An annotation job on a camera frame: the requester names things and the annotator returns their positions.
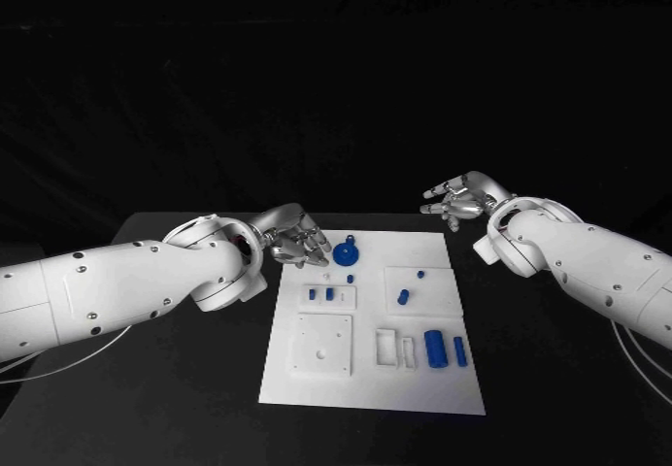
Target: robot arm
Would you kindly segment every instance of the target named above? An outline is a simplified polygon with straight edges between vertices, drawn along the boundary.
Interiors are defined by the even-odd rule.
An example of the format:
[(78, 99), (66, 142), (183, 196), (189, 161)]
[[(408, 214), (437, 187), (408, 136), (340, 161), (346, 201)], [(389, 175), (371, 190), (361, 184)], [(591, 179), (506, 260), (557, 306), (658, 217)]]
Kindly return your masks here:
[(162, 242), (0, 268), (0, 361), (164, 315), (187, 295), (202, 311), (247, 301), (265, 289), (265, 247), (283, 263), (327, 265), (329, 242), (299, 204), (249, 223), (199, 217)]
[(593, 310), (672, 349), (672, 258), (590, 223), (557, 202), (516, 197), (482, 173), (469, 172), (424, 193), (447, 194), (420, 208), (459, 218), (490, 216), (474, 249), (522, 277), (549, 270), (567, 294)]

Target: white cable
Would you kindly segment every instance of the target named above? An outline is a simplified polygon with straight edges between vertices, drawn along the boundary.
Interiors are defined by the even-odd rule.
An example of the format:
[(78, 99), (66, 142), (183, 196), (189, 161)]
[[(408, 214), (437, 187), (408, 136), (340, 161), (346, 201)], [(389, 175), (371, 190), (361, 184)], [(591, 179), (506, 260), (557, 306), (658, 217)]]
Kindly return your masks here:
[(613, 326), (613, 333), (616, 334), (616, 338), (619, 339), (620, 348), (623, 349), (623, 352), (626, 353), (627, 359), (630, 360), (630, 363), (633, 364), (635, 369), (637, 369), (637, 372), (640, 373), (640, 376), (645, 379), (645, 382), (649, 384), (649, 386), (655, 390), (655, 392), (660, 395), (660, 398), (668, 402), (669, 405), (672, 405), (672, 400), (666, 397), (665, 393), (655, 386), (655, 383), (650, 381), (650, 379), (647, 378), (643, 370), (640, 369), (640, 366), (635, 362), (633, 356), (630, 355), (630, 352), (627, 351), (626, 345), (623, 344), (623, 339), (620, 338), (619, 328), (616, 327), (616, 322), (614, 321), (611, 321), (611, 326)]
[(42, 377), (46, 377), (46, 376), (52, 376), (53, 374), (58, 374), (59, 372), (65, 371), (66, 369), (69, 369), (71, 367), (74, 367), (76, 364), (82, 363), (87, 359), (89, 359), (91, 357), (94, 357), (123, 336), (123, 334), (128, 331), (128, 328), (131, 327), (131, 325), (128, 325), (124, 329), (123, 329), (123, 332), (117, 335), (117, 337), (114, 338), (114, 340), (105, 345), (102, 346), (95, 352), (92, 352), (87, 357), (81, 358), (76, 362), (74, 362), (71, 365), (68, 365), (66, 367), (62, 367), (61, 369), (56, 369), (55, 371), (52, 372), (48, 372), (46, 374), (40, 374), (39, 376), (33, 376), (33, 377), (26, 377), (25, 379), (13, 379), (13, 380), (9, 380), (9, 381), (0, 381), (0, 384), (3, 383), (16, 383), (16, 382), (25, 382), (25, 381), (33, 381), (35, 379), (40, 379)]
[(623, 327), (626, 329), (626, 332), (627, 332), (627, 335), (630, 336), (630, 340), (633, 341), (633, 344), (637, 348), (637, 350), (640, 351), (642, 353), (642, 356), (647, 359), (647, 362), (652, 364), (652, 366), (660, 371), (662, 374), (665, 374), (668, 376), (669, 379), (672, 379), (672, 374), (665, 370), (665, 368), (653, 361), (653, 358), (647, 355), (647, 352), (645, 351), (645, 349), (640, 347), (640, 344), (637, 342), (637, 340), (635, 339), (635, 335), (633, 335), (633, 332), (630, 331), (630, 329), (627, 327)]
[(27, 362), (35, 356), (38, 356), (39, 354), (42, 354), (45, 351), (39, 351), (39, 352), (35, 352), (33, 354), (29, 354), (23, 359), (20, 359), (17, 362), (13, 362), (12, 364), (9, 364), (7, 366), (4, 366), (1, 369), (0, 369), (0, 374), (3, 372), (7, 372), (10, 369), (14, 369), (20, 364), (23, 364), (25, 362)]

